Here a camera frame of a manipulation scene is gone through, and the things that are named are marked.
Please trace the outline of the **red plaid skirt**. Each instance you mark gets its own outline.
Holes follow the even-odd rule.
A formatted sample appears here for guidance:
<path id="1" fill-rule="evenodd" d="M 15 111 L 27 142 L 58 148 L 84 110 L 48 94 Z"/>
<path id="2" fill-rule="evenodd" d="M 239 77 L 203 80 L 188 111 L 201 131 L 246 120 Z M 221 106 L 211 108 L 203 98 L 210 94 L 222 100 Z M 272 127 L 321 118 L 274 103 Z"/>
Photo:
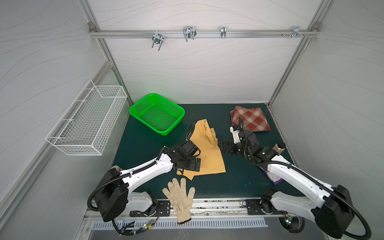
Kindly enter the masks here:
<path id="1" fill-rule="evenodd" d="M 236 106 L 234 110 L 230 112 L 232 125 L 238 125 L 239 119 L 244 121 L 245 128 L 252 132 L 267 132 L 271 130 L 271 127 L 262 112 L 261 108 L 246 109 L 241 106 Z"/>

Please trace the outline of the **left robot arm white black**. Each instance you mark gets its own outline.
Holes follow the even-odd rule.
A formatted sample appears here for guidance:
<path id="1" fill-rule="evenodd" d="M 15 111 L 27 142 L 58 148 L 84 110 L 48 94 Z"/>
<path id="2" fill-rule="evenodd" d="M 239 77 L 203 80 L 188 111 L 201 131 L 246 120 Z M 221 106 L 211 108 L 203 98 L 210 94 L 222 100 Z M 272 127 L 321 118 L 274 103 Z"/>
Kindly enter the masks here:
<path id="1" fill-rule="evenodd" d="M 87 207 L 99 212 L 104 222 L 117 218 L 124 210 L 132 217 L 149 217 L 157 212 L 159 201 L 150 191 L 136 189 L 172 170 L 199 172 L 201 150 L 190 140 L 181 146 L 163 147 L 156 158 L 131 169 L 108 170 L 87 199 Z"/>

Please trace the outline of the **small beige bottle left side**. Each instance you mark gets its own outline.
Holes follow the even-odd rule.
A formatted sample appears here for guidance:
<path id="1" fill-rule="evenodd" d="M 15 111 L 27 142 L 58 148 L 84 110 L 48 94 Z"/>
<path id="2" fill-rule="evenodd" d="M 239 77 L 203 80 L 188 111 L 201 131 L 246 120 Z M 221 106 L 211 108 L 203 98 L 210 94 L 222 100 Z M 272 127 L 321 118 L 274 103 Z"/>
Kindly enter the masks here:
<path id="1" fill-rule="evenodd" d="M 111 167 L 111 169 L 116 169 L 118 172 L 121 172 L 122 171 L 122 168 L 120 168 L 119 166 L 113 166 Z"/>

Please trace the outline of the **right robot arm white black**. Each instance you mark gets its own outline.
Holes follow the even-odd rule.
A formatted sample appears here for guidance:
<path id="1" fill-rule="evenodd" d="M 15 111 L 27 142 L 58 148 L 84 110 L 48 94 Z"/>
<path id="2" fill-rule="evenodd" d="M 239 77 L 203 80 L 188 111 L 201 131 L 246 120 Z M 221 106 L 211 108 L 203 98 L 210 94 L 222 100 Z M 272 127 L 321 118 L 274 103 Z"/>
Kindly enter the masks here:
<path id="1" fill-rule="evenodd" d="M 231 126 L 232 141 L 218 144 L 222 153 L 238 154 L 253 166 L 281 178 L 299 190 L 303 197 L 287 195 L 281 191 L 268 190 L 257 207 L 266 215 L 276 212 L 293 214 L 314 222 L 325 234 L 341 239 L 348 236 L 355 240 L 368 240 L 372 230 L 363 215 L 353 206 L 349 190 L 338 185 L 324 183 L 282 156 L 285 144 L 273 148 L 263 147 L 256 134 L 245 128 L 244 121 Z"/>

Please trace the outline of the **small beige bottle black cap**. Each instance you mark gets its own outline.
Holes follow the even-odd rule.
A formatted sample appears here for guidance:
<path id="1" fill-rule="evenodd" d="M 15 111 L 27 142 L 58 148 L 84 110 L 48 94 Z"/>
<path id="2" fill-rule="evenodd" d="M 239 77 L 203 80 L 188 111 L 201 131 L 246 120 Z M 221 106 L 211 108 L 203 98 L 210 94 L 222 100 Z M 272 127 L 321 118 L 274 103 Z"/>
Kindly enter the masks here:
<path id="1" fill-rule="evenodd" d="M 274 150 L 278 155 L 281 155 L 285 149 L 286 144 L 284 142 L 277 143 L 272 148 L 272 150 Z"/>

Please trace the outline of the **aluminium cross rail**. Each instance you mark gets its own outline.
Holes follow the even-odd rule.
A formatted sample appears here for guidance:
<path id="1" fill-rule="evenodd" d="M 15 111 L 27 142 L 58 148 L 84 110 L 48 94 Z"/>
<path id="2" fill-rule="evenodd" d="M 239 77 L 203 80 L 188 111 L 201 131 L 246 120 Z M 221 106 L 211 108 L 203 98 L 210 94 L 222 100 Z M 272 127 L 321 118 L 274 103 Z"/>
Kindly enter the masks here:
<path id="1" fill-rule="evenodd" d="M 229 30 L 226 29 L 226 38 L 250 39 L 250 38 L 284 38 L 282 34 L 290 34 L 293 30 Z M 90 32 L 93 39 L 151 39 L 154 33 L 162 34 L 164 39 L 183 39 L 182 30 L 157 30 L 157 31 L 96 31 Z M 221 39 L 221 30 L 196 30 L 197 39 Z M 301 30 L 308 34 L 308 38 L 317 38 L 321 32 Z"/>

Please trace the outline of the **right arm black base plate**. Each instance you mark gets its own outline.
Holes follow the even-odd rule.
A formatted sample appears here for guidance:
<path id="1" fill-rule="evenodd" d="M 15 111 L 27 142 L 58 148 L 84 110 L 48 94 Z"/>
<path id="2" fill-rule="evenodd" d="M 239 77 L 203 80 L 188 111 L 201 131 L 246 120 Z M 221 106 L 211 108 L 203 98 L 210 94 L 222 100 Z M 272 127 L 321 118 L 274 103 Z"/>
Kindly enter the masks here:
<path id="1" fill-rule="evenodd" d="M 276 210 L 269 200 L 246 199 L 242 205 L 247 209 L 248 215 L 283 215 L 283 212 Z"/>

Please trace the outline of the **metal u-bolt hook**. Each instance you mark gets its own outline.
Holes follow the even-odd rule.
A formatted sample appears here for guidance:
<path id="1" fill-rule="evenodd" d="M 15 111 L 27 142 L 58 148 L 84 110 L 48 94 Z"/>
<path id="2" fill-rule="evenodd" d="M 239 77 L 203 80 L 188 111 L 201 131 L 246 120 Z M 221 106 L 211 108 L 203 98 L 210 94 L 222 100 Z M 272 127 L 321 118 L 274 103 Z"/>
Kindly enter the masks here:
<path id="1" fill-rule="evenodd" d="M 186 40 L 186 42 L 189 41 L 189 39 L 194 40 L 196 36 L 196 28 L 194 26 L 185 27 L 183 29 L 183 35 Z"/>
<path id="2" fill-rule="evenodd" d="M 164 42 L 164 37 L 162 34 L 159 34 L 159 33 L 153 34 L 153 36 L 152 36 L 152 48 L 155 45 L 158 45 L 158 51 L 160 51 L 163 42 Z"/>

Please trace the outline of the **white knit work glove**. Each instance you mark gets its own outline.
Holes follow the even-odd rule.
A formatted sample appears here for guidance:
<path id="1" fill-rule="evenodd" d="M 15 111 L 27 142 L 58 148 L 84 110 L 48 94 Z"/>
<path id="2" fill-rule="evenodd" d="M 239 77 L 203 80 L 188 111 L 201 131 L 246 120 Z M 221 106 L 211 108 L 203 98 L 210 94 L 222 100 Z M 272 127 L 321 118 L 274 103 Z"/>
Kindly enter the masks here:
<path id="1" fill-rule="evenodd" d="M 189 222 L 191 218 L 191 207 L 193 204 L 196 189 L 191 187 L 187 193 L 186 179 L 181 178 L 178 181 L 173 178 L 167 184 L 167 188 L 163 188 L 163 193 L 170 201 L 171 206 L 177 214 L 178 225 L 183 225 Z"/>

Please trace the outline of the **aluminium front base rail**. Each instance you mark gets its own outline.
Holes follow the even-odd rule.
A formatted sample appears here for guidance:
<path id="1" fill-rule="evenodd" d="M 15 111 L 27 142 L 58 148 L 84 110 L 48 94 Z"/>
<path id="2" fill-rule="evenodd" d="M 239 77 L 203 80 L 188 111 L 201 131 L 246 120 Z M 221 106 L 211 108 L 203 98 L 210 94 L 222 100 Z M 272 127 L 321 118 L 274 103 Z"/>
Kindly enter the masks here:
<path id="1" fill-rule="evenodd" d="M 251 198 L 206 198 L 206 199 L 194 199 L 192 208 L 190 210 L 192 218 L 229 218 L 240 217 L 250 218 L 252 216 L 259 217 L 284 217 L 286 215 L 293 216 L 293 212 L 286 211 L 283 215 L 248 215 L 247 209 L 243 207 L 242 202 Z M 130 210 L 125 209 L 118 217 L 116 221 L 124 219 L 144 219 L 137 217 L 130 217 Z M 160 217 L 162 219 L 176 219 L 176 213 L 171 206 L 169 217 Z"/>

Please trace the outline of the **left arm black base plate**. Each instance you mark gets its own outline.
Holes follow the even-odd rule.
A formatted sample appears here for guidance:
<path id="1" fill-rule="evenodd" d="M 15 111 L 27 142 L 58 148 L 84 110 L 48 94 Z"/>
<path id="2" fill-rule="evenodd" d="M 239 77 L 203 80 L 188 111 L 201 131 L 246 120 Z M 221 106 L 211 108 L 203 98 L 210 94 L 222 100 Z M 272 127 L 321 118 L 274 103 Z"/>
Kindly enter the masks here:
<path id="1" fill-rule="evenodd" d="M 130 217 L 146 218 L 146 217 L 169 217 L 171 210 L 171 203 L 168 200 L 157 201 L 150 205 L 150 207 L 144 211 L 130 211 Z"/>

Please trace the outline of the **yellow tan skirt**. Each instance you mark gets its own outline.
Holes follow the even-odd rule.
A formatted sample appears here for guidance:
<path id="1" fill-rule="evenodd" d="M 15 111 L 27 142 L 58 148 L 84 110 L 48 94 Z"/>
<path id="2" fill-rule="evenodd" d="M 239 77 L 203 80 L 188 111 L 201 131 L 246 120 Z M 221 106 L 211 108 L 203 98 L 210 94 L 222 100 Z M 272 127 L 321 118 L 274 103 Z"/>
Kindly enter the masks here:
<path id="1" fill-rule="evenodd" d="M 225 163 L 214 128 L 210 128 L 206 119 L 199 120 L 195 124 L 194 132 L 190 140 L 200 149 L 201 167 L 199 172 L 177 170 L 177 175 L 192 180 L 195 176 L 214 175 L 226 172 Z"/>

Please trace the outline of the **green plastic basket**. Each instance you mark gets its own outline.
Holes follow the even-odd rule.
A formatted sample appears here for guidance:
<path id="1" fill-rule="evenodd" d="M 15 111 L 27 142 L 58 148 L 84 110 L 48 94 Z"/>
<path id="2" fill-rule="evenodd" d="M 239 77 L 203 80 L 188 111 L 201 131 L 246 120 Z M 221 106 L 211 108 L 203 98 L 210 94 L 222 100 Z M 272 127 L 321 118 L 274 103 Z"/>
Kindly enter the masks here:
<path id="1" fill-rule="evenodd" d="M 129 113 L 154 132 L 166 136 L 181 122 L 185 109 L 159 94 L 148 94 L 133 104 Z"/>

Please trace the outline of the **purple snack packet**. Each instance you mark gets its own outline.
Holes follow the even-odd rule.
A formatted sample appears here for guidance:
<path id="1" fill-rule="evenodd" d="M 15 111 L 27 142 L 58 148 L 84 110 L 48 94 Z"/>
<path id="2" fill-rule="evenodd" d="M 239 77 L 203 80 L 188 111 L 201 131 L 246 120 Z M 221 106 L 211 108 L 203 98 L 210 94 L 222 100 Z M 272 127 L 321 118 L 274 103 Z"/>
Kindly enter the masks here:
<path id="1" fill-rule="evenodd" d="M 279 183 L 281 183 L 283 181 L 282 178 L 280 178 L 279 176 L 269 172 L 269 171 L 266 171 L 264 169 L 262 169 L 262 171 L 267 175 L 267 177 L 272 181 L 272 183 L 276 186 L 278 185 Z"/>

